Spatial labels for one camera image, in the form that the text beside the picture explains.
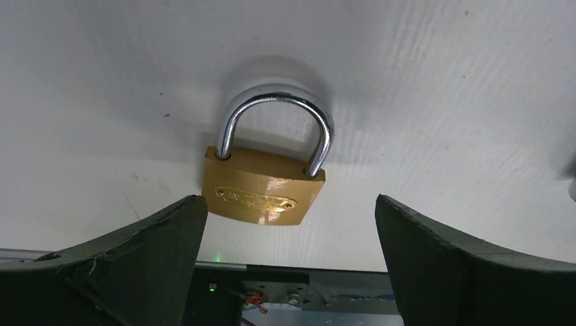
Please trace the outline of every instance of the brass padlock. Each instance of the brass padlock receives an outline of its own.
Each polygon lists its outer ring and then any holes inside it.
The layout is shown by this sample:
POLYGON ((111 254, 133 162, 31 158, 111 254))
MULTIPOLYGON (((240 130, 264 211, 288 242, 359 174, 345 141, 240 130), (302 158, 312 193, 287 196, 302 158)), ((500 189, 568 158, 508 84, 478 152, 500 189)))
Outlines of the brass padlock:
POLYGON ((326 180, 322 163, 334 138, 334 121, 320 100, 295 86, 268 84, 250 88, 228 105, 216 146, 204 157, 202 195, 208 210, 230 219, 269 225, 298 225, 326 180), (232 147, 238 119, 266 102, 295 104, 312 114, 321 136, 305 163, 294 158, 232 147))

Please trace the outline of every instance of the red wire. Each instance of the red wire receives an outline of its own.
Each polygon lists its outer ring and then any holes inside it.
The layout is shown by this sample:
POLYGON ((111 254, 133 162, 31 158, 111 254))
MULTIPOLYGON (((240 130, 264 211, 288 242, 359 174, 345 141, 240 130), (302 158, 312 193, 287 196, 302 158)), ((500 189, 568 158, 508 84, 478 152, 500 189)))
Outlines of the red wire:
POLYGON ((247 302, 248 304, 255 304, 255 305, 258 307, 258 309, 260 310, 260 312, 261 312, 262 314, 267 314, 267 313, 268 313, 268 309, 267 309, 267 308, 264 308, 264 307, 262 306, 262 302, 259 300, 258 297, 261 297, 261 295, 252 295, 251 298, 247 298, 247 299, 246 299, 246 302, 247 302))

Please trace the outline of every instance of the wire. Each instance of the wire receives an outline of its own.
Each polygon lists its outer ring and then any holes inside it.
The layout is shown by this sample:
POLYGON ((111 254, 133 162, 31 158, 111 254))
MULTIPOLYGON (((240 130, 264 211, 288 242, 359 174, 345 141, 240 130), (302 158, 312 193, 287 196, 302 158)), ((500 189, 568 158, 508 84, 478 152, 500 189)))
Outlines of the wire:
POLYGON ((245 295, 245 294, 241 294, 240 292, 231 290, 231 289, 225 289, 228 293, 231 293, 237 297, 240 297, 242 300, 244 300, 245 304, 250 304, 250 305, 254 305, 256 307, 258 307, 258 310, 260 310, 260 312, 262 314, 268 314, 268 309, 264 306, 262 306, 263 302, 262 300, 264 299, 264 296, 262 295, 245 295))

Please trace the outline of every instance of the white surface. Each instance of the white surface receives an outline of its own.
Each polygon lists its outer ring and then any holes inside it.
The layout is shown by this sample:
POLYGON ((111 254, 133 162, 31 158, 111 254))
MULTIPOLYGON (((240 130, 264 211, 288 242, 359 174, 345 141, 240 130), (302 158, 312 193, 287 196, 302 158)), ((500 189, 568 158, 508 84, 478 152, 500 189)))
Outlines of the white surface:
MULTIPOLYGON (((298 227, 210 216, 198 259, 386 270, 383 193, 576 262, 558 177, 575 31, 574 1, 0 1, 0 248, 62 249, 200 193, 226 101, 288 78, 331 107, 327 183, 298 227)), ((306 157, 312 118, 280 107, 238 139, 306 157)))

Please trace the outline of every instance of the screw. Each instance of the screw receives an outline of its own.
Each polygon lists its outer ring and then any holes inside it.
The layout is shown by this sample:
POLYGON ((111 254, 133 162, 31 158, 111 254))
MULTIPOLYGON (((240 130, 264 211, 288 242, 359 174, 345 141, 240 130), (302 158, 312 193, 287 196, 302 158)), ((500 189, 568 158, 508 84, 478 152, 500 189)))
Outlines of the screw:
POLYGON ((297 304, 298 303, 298 298, 300 296, 298 294, 289 294, 288 295, 288 303, 289 304, 297 304))

